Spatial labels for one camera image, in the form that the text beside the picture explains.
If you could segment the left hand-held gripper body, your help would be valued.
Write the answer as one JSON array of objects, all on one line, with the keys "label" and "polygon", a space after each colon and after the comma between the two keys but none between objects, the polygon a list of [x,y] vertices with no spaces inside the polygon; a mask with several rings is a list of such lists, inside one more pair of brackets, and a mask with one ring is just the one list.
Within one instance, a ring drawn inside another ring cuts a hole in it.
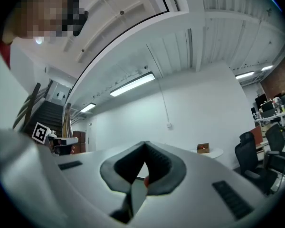
[{"label": "left hand-held gripper body", "polygon": [[51,150],[54,155],[69,155],[74,153],[74,145],[78,143],[77,137],[57,137],[56,131],[37,122],[32,134],[32,139],[43,144]]}]

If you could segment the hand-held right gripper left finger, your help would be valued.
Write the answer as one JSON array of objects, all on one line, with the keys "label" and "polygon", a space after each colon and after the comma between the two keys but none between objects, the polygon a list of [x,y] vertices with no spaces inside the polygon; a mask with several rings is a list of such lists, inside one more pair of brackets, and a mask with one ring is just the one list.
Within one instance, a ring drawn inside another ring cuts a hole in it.
[{"label": "hand-held right gripper left finger", "polygon": [[100,167],[100,175],[112,191],[128,194],[131,185],[145,163],[145,142],[106,159]]}]

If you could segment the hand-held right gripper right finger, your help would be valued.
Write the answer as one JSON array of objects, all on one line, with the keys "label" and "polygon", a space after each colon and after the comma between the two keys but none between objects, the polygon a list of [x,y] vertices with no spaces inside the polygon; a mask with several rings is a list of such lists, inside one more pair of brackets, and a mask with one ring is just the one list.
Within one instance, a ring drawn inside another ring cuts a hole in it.
[{"label": "hand-held right gripper right finger", "polygon": [[170,194],[184,180],[187,168],[184,161],[159,146],[146,141],[145,163],[149,172],[148,196]]}]

